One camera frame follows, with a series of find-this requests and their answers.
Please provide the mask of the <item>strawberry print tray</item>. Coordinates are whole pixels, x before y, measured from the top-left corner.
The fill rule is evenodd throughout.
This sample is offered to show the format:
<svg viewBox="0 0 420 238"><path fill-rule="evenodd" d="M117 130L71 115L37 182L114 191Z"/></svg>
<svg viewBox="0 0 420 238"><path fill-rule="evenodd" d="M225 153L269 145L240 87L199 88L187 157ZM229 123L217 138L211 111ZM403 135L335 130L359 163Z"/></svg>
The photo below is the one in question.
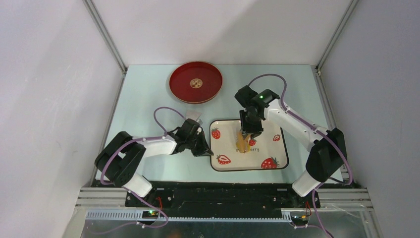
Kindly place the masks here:
<svg viewBox="0 0 420 238"><path fill-rule="evenodd" d="M250 170L281 170L289 165L283 130L278 125L262 122L263 132L246 138L245 151L237 146L240 139L238 119L216 120L210 124L210 162L219 172Z"/></svg>

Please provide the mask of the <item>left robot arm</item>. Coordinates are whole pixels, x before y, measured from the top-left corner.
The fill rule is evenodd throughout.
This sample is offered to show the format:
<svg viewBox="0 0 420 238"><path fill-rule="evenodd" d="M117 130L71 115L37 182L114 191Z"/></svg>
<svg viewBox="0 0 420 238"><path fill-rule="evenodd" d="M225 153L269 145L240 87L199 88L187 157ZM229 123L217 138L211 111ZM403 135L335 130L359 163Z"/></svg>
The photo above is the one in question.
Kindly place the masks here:
<svg viewBox="0 0 420 238"><path fill-rule="evenodd" d="M126 131L119 132L95 159L102 183L109 183L135 193L144 206L152 206L157 194L153 185L136 172L144 158L157 155L175 155L190 150L195 157L212 156L203 128L193 119L163 136L134 138Z"/></svg>

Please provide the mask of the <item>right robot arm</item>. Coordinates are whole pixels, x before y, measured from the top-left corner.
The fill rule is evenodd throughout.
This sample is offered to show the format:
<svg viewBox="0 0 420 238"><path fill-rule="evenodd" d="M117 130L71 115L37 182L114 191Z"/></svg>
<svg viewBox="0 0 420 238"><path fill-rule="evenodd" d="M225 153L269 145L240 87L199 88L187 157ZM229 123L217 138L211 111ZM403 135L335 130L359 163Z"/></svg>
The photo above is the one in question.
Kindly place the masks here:
<svg viewBox="0 0 420 238"><path fill-rule="evenodd" d="M305 171L292 183L293 190L288 193L292 206L303 206L310 192L348 163L343 132L305 120L284 102L283 96L269 89L257 93L247 85L238 90L235 99L243 107L239 112L243 138L260 136L262 121L267 120L286 130L309 152Z"/></svg>

